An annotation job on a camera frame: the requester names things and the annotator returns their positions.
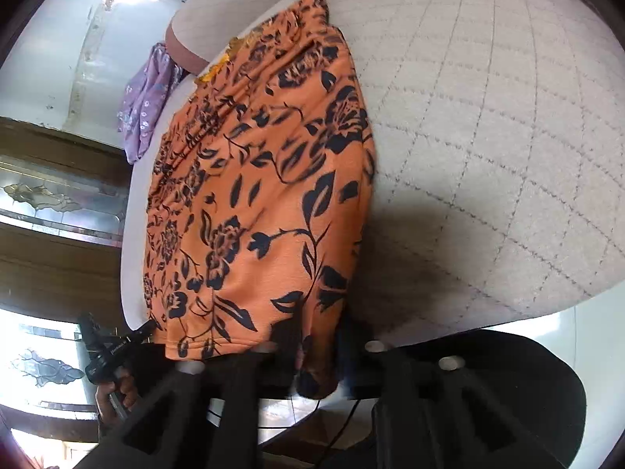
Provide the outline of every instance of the black cable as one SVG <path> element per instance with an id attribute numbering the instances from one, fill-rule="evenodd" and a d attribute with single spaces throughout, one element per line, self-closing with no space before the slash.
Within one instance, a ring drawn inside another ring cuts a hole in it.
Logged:
<path id="1" fill-rule="evenodd" d="M 321 402 L 321 400 L 317 400 L 317 405 L 314 407 L 314 409 L 312 410 L 312 413 L 310 413 L 310 414 L 315 413 L 317 411 L 317 409 L 319 409 L 320 402 Z M 217 413 L 213 413 L 213 411 L 211 411 L 210 409 L 208 409 L 208 412 L 210 414 L 212 414 L 213 416 L 217 416 L 221 420 L 221 416 L 218 415 Z M 259 426 L 258 428 L 263 428 L 263 429 L 266 429 L 266 430 L 271 430 L 271 429 L 273 429 L 273 430 L 285 430 L 285 429 L 291 428 L 293 426 L 294 425 L 290 425 L 290 426 Z"/>
<path id="2" fill-rule="evenodd" d="M 348 419 L 345 420 L 345 423 L 343 423 L 343 426 L 341 427 L 341 429 L 332 438 L 332 440 L 330 441 L 329 445 L 326 446 L 326 449 L 323 450 L 323 453 L 321 453 L 321 456 L 320 456 L 319 460 L 316 462 L 316 464 L 313 467 L 314 469 L 318 469 L 319 468 L 321 463 L 326 459 L 327 454 L 330 453 L 330 450 L 332 449 L 332 447 L 336 444 L 336 442 L 343 435 L 343 433 L 345 432 L 345 429 L 348 427 L 349 421 L 351 421 L 352 416 L 354 416 L 355 409 L 358 407 L 359 403 L 360 403 L 360 399 L 355 401 L 355 404 L 352 407 L 352 410 L 349 412 Z"/>

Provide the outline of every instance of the purple floral garment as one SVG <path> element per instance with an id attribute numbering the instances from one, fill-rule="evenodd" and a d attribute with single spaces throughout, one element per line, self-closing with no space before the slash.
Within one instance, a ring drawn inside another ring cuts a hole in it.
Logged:
<path id="1" fill-rule="evenodd" d="M 118 130 L 124 134 L 124 149 L 129 164 L 148 150 L 156 122 L 168 96 L 180 83 L 185 70 L 174 62 L 158 42 L 141 70 L 126 86 Z"/>

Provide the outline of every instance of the orange floral garment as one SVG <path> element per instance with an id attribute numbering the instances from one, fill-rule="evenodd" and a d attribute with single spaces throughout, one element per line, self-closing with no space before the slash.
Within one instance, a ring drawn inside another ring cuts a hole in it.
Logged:
<path id="1" fill-rule="evenodd" d="M 296 317 L 304 366 L 331 365 L 374 145 L 348 46 L 327 18 L 325 0 L 300 0 L 265 21 L 162 138 L 144 284 L 168 358 L 242 352 Z"/>

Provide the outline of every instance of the human hand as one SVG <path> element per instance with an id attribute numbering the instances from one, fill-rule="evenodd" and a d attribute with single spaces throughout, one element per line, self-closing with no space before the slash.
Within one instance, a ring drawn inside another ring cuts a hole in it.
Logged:
<path id="1" fill-rule="evenodd" d="M 115 383 L 105 383 L 98 385 L 96 390 L 96 404 L 102 423 L 107 426 L 114 425 L 118 421 L 118 415 L 109 400 L 109 395 L 115 391 Z M 124 406 L 130 410 L 134 406 L 139 393 L 134 383 L 134 378 L 124 368 L 120 372 L 120 392 L 124 394 Z"/>

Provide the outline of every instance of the white wall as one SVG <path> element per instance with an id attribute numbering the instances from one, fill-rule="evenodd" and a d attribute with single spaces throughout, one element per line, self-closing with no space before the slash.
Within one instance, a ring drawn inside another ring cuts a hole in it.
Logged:
<path id="1" fill-rule="evenodd" d="M 180 1 L 46 0 L 0 68 L 0 115 L 121 146 L 127 81 Z"/>

